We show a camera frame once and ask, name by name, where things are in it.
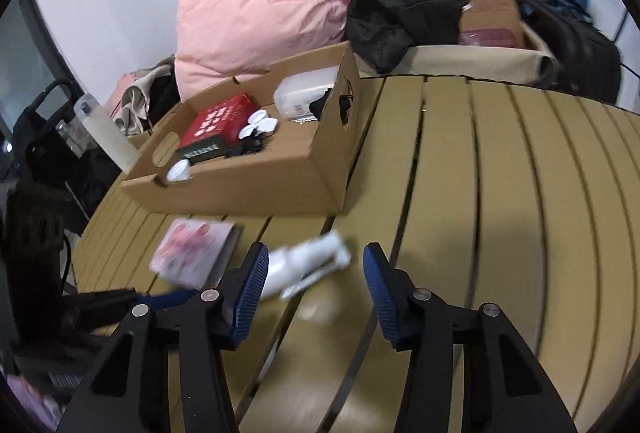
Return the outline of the pink floral notebook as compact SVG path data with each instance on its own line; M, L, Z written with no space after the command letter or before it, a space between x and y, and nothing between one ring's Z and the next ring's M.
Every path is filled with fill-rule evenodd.
M242 231L228 221L175 219L151 257L150 271L183 289L216 287Z

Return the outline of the white spray bottle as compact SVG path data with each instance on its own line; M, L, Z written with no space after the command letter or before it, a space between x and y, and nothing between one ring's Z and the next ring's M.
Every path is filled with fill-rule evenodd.
M352 254L337 231L294 247L270 251L268 275L260 299L290 299L334 271L347 268L351 260Z

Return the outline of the white round compact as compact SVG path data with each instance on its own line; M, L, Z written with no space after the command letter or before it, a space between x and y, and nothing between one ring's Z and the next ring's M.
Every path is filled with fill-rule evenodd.
M167 182L185 182L191 178L191 163L188 159L179 160L166 173Z

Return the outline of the red box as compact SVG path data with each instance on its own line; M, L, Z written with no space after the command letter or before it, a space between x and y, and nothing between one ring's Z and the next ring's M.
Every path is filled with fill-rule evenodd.
M239 142L240 130L258 109L252 97L240 94L198 112L180 138L179 156L191 163L225 156Z

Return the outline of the white round jar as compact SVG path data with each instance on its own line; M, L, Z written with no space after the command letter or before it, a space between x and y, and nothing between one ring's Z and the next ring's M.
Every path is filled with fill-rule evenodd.
M257 125L259 122L262 122L263 119L267 119L268 116L269 114L265 109L258 109L248 117L247 123Z
M256 130L259 135L272 135L279 127L279 121L276 118L265 118L256 124Z

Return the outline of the translucent cotton swab box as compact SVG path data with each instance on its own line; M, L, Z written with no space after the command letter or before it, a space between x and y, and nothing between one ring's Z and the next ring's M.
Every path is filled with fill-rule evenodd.
M310 104L333 88L338 67L297 73L284 78L273 94L273 104L285 120L311 116Z

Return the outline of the purple sweater sleeve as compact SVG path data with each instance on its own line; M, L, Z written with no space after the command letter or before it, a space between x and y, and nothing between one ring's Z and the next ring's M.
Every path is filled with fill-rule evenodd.
M44 431L55 432L63 414L58 402L51 395L36 390L18 375L7 375L6 382L27 416Z

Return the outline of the black stroller cart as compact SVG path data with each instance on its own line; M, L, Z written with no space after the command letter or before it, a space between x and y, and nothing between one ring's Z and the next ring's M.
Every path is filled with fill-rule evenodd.
M6 190L4 258L17 273L63 293L72 246L120 170L92 140L74 108L79 88L50 83L18 116L12 133L17 182Z

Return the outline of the white thermos bottle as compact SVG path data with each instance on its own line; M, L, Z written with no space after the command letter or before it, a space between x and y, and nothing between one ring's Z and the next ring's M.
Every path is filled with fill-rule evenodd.
M105 109L90 94L81 96L74 106L80 123L100 148L124 172L130 173L137 161L137 149L119 130Z

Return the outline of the cardboard tray box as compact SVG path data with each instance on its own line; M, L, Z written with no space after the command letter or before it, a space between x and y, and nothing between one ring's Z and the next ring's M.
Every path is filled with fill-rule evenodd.
M167 182L167 164L155 151L182 136L198 114L235 95L246 94L276 112L273 94L289 76L337 67L337 77L319 120L280 121L262 150L195 163L183 182ZM326 46L270 64L266 74L239 83L225 81L178 104L154 127L137 163L120 188L151 212L301 216L340 213L355 151L360 78L349 44Z

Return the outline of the wooden slat folding table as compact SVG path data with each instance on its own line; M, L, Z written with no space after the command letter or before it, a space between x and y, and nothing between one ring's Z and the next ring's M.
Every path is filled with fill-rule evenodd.
M243 217L292 247L338 231L352 261L259 306L224 358L244 432L388 432L409 357L375 326L363 247L518 327L579 431L639 367L639 118L600 102L468 78L364 80L341 215Z

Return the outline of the beige clothes pile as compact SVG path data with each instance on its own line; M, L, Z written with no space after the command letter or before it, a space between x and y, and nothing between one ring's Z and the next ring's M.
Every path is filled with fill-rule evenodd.
M127 137L152 130L180 102L175 57L123 75L105 103L105 109Z

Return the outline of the pink puffy duvet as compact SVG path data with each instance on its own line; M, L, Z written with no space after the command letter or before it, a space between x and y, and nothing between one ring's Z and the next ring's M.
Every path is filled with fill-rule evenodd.
M340 42L349 0L179 0L175 74L187 100Z

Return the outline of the black suitcase bag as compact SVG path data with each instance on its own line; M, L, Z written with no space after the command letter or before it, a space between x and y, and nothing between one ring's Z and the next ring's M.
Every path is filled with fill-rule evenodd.
M615 104L620 93L622 63L617 46L571 14L543 0L518 0L522 20L544 41L551 64L544 66L542 88Z

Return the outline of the black jacket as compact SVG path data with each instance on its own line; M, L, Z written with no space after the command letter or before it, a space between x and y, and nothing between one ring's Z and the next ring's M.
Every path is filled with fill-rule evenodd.
M349 0L346 37L379 74L392 72L410 48L456 45L468 0Z

